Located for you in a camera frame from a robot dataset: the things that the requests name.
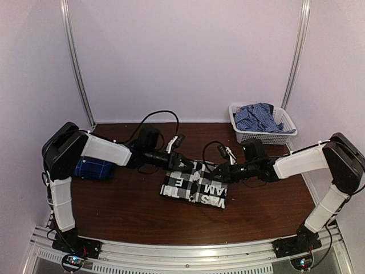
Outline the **black white checked shirt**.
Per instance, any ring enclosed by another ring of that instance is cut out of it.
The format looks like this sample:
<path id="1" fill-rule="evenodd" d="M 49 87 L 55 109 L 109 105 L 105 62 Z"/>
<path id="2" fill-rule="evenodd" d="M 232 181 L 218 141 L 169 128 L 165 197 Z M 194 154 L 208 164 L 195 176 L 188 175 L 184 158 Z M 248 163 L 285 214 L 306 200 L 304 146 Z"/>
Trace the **black white checked shirt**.
<path id="1" fill-rule="evenodd" d="M 215 163 L 197 160 L 191 170 L 167 172 L 160 196 L 225 209 L 228 184 L 210 177 L 210 172 L 216 167 Z"/>

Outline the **white plastic laundry basket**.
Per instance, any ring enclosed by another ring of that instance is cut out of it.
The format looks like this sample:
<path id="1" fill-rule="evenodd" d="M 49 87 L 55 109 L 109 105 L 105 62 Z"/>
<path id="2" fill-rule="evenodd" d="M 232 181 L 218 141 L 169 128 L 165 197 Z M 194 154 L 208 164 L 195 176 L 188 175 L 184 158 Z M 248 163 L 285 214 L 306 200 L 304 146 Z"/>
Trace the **white plastic laundry basket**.
<path id="1" fill-rule="evenodd" d="M 260 139 L 263 144 L 285 145 L 291 137 L 298 134 L 298 130 L 289 114 L 284 109 L 275 106 L 273 107 L 273 118 L 276 124 L 283 125 L 284 133 L 241 131 L 236 127 L 236 123 L 234 121 L 234 116 L 240 108 L 241 105 L 239 104 L 230 104 L 228 107 L 230 122 L 238 143 L 241 143 L 246 139 L 257 138 Z"/>

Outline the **blue plaid shirt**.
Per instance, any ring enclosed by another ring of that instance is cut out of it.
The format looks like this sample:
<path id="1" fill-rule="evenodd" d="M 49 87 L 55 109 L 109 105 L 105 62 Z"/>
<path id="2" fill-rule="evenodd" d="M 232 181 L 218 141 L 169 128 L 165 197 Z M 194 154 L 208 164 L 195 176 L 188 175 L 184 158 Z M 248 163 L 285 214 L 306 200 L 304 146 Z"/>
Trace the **blue plaid shirt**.
<path id="1" fill-rule="evenodd" d="M 115 165 L 111 162 L 82 156 L 74 171 L 74 176 L 90 180 L 106 180 L 112 177 Z"/>

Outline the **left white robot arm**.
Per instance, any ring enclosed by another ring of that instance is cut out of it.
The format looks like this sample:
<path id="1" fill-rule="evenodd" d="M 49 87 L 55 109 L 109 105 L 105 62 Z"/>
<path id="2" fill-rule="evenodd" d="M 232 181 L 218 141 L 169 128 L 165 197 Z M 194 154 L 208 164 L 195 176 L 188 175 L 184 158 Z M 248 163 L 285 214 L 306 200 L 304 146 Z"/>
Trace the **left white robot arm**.
<path id="1" fill-rule="evenodd" d="M 76 165 L 83 156 L 103 160 L 117 166 L 137 169 L 145 164 L 166 171 L 186 171 L 193 163 L 183 154 L 175 152 L 184 135 L 175 135 L 165 149 L 157 149 L 160 131 L 144 126 L 135 140 L 118 143 L 80 129 L 67 122 L 43 146 L 42 175 L 48 191 L 48 203 L 54 212 L 57 228 L 63 232 L 59 242 L 69 253 L 77 253 L 82 241 L 71 230 L 75 229 L 72 212 L 71 182 Z"/>

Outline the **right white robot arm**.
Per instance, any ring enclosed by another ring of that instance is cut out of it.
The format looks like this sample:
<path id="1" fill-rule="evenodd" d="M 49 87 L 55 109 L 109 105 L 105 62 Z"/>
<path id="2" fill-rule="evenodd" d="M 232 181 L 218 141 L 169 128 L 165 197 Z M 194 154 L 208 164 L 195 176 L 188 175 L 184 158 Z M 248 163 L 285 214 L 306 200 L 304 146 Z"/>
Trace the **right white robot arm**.
<path id="1" fill-rule="evenodd" d="M 257 177 L 263 182 L 277 182 L 294 175 L 328 169 L 332 176 L 331 187 L 316 205 L 303 224 L 292 246 L 304 252 L 314 243 L 314 233 L 335 219 L 340 209 L 352 196 L 364 188 L 364 156 L 340 132 L 330 139 L 318 142 L 284 156 L 269 156 L 260 139 L 251 138 L 241 143 L 245 162 L 238 164 L 230 149 L 222 150 L 229 161 L 217 166 L 212 176 L 225 183 L 235 183 Z"/>

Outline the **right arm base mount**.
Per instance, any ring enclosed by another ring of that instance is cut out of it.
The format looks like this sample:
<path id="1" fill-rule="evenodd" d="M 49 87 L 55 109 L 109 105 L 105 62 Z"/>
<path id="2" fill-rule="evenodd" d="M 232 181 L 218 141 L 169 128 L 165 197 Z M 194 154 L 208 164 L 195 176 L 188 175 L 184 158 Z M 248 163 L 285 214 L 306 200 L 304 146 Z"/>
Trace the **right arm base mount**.
<path id="1" fill-rule="evenodd" d="M 320 248 L 322 243 L 318 239 L 306 240 L 298 236 L 277 239 L 272 242 L 276 258 L 294 256 L 301 253 L 310 252 L 310 250 Z"/>

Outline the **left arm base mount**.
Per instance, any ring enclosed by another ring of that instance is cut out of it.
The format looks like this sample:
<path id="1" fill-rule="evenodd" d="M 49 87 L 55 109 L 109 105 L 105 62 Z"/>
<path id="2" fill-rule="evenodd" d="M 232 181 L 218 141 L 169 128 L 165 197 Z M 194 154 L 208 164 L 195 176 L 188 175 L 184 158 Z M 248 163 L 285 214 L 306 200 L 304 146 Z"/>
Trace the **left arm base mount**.
<path id="1" fill-rule="evenodd" d="M 101 247 L 101 241 L 86 239 L 83 237 L 78 237 L 76 246 L 72 248 L 70 248 L 61 239 L 55 239 L 52 244 L 52 248 L 55 250 L 59 250 L 64 253 L 74 254 L 79 257 L 86 257 L 88 259 L 98 259 Z"/>

